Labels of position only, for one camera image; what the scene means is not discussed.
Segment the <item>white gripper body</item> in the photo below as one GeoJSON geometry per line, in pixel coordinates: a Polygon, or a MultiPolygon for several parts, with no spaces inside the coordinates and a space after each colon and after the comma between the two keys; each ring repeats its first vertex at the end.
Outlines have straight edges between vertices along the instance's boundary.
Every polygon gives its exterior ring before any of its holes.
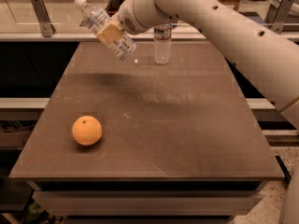
{"type": "Polygon", "coordinates": [[[138,21],[135,19],[134,0],[125,0],[118,10],[118,19],[123,29],[131,34],[138,34],[138,21]]]}

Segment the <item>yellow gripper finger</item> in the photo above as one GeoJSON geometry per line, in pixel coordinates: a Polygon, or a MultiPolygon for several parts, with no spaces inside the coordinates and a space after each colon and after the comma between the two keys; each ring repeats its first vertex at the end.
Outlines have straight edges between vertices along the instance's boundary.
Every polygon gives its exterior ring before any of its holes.
{"type": "Polygon", "coordinates": [[[116,21],[108,21],[105,25],[98,25],[97,29],[96,37],[104,44],[120,40],[124,34],[123,27],[116,21]]]}

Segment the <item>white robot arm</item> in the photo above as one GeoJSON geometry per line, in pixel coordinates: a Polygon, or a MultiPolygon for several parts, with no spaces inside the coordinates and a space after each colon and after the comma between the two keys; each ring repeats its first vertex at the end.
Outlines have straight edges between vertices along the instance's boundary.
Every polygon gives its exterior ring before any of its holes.
{"type": "Polygon", "coordinates": [[[299,46],[218,0],[125,0],[97,37],[107,43],[175,21],[203,34],[299,128],[299,46]]]}

